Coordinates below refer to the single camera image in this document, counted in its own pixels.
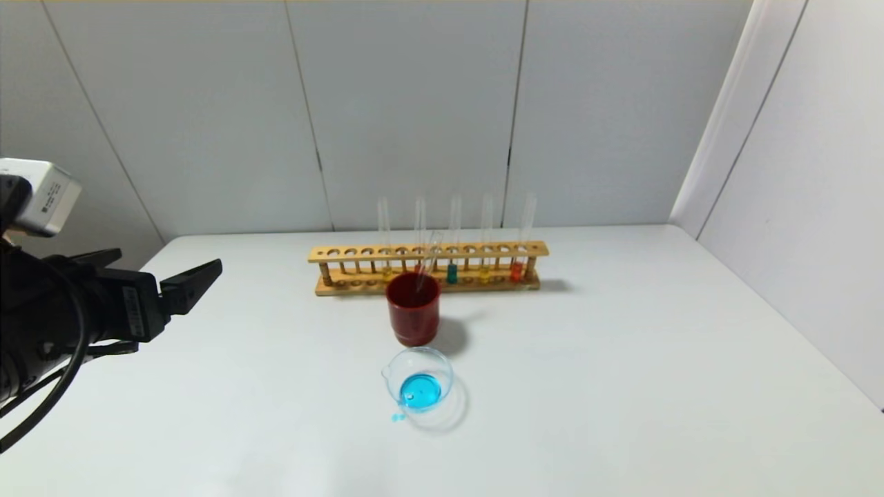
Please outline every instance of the white tabletop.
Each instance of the white tabletop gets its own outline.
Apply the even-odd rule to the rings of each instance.
[[[309,248],[374,233],[179,238],[145,271],[224,274],[84,366],[0,494],[881,495],[884,415],[680,229],[534,234],[542,290],[442,296],[466,400],[440,431],[391,420],[384,298],[313,295]]]

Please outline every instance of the red liquid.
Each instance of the red liquid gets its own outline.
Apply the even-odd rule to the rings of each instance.
[[[439,325],[439,284],[427,276],[418,290],[420,276],[416,272],[403,273],[386,288],[392,329],[396,340],[407,347],[430,343]]]
[[[513,283],[518,283],[522,281],[522,263],[518,263],[513,261],[512,265],[509,268],[509,280]]]

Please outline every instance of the stirring rod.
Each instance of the stirring rod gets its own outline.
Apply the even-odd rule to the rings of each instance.
[[[421,261],[421,273],[417,277],[416,291],[418,292],[423,286],[423,280],[427,277],[427,273],[432,271],[433,266],[436,264],[436,257],[442,251],[442,248],[439,246],[440,243],[442,243],[442,232],[433,231],[432,235],[430,235],[430,248]]]

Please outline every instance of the wooden test tube rack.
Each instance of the wooden test tube rack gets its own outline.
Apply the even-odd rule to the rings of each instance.
[[[435,267],[428,275],[438,281],[443,292],[495,292],[501,290],[537,290],[540,278],[535,264],[538,257],[549,256],[549,250],[542,241],[495,241],[482,243],[443,243]],[[512,257],[527,259],[522,280],[510,280]],[[490,272],[487,283],[479,280],[482,259],[490,259]],[[316,294],[327,295],[371,295],[383,294],[386,288],[384,268],[390,261],[392,278],[404,271],[414,271],[424,259],[423,248],[418,245],[341,245],[314,247],[307,259],[319,264],[319,281]],[[448,264],[454,260],[458,264],[457,283],[446,282]]]

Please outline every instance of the black cable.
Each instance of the black cable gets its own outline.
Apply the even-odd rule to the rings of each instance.
[[[40,402],[40,405],[38,405],[34,411],[24,419],[24,421],[19,423],[15,428],[12,428],[10,432],[6,433],[6,435],[0,439],[0,454],[27,435],[27,433],[34,429],[43,417],[49,414],[50,410],[55,407],[56,402],[61,399],[61,396],[65,394],[67,387],[71,385],[73,377],[77,375],[77,371],[80,369],[80,366],[83,364],[83,359],[86,357],[86,349],[89,345],[89,337],[86,333],[86,314],[83,311],[83,303],[80,301],[77,288],[53,265],[44,262],[43,267],[47,269],[50,279],[54,280],[65,292],[65,299],[76,317],[77,331],[80,337],[77,341],[77,348],[73,351],[71,361],[67,364],[67,367],[65,367],[65,372],[62,373],[61,379],[52,387],[50,394]]]
[[[37,383],[36,385],[31,386],[30,388],[28,388],[27,390],[25,390],[21,394],[16,395],[16,397],[14,399],[12,399],[11,401],[6,402],[3,405],[3,407],[0,408],[0,418],[4,417],[7,414],[9,414],[10,412],[12,412],[13,409],[17,408],[22,402],[24,402],[28,398],[30,398],[31,395],[36,394],[41,388],[48,385],[53,380],[58,379],[58,377],[61,376],[62,373],[65,372],[65,369],[66,368],[60,368],[58,370],[53,371],[52,374],[50,374],[48,377],[40,380],[40,383]]]

